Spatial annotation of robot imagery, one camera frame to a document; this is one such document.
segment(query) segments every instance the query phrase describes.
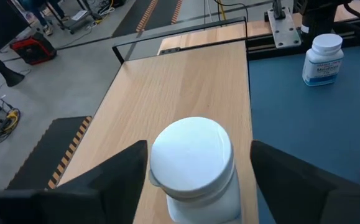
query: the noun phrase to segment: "black stand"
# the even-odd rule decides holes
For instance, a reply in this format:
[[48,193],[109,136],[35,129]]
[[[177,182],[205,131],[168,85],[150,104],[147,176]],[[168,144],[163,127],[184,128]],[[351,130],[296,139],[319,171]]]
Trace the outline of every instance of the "black stand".
[[12,87],[23,81],[25,76],[20,73],[14,72],[6,67],[6,65],[0,60],[0,73],[6,80],[7,86]]

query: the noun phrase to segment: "bottle label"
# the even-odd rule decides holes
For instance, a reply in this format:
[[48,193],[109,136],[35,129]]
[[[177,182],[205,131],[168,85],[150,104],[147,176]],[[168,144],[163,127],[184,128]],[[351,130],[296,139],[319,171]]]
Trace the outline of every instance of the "bottle label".
[[336,79],[341,66],[342,58],[329,62],[313,63],[305,59],[303,79],[307,85],[322,85],[332,83]]

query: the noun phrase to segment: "metal bracket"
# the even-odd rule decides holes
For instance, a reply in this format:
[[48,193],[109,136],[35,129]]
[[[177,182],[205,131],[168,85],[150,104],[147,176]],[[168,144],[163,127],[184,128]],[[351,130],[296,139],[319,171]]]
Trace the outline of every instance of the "metal bracket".
[[285,18],[283,19],[275,19],[275,12],[273,9],[267,11],[275,46],[278,49],[300,46],[302,41],[294,26],[289,8],[285,7],[281,10],[285,13]]
[[163,54],[171,54],[171,53],[175,53],[175,52],[179,52],[181,50],[180,47],[175,47],[172,49],[166,49],[166,50],[161,50],[159,55],[163,55]]
[[275,19],[285,19],[285,12],[282,10],[281,0],[274,0],[272,2],[272,8],[274,10]]

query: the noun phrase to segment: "medicine bottle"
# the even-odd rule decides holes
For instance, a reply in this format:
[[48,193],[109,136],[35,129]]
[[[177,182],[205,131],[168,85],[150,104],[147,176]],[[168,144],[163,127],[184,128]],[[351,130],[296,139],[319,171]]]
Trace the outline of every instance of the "medicine bottle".
[[322,34],[314,38],[312,48],[307,51],[303,80],[308,86],[333,83],[339,73],[344,53],[343,39],[336,34]]

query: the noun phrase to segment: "red equipment case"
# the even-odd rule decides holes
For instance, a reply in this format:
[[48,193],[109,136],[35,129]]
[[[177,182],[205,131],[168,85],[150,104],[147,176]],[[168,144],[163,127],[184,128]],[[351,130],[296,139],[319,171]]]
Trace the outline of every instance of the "red equipment case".
[[57,56],[57,50],[55,50],[53,45],[39,32],[10,44],[10,48],[29,65],[36,65]]

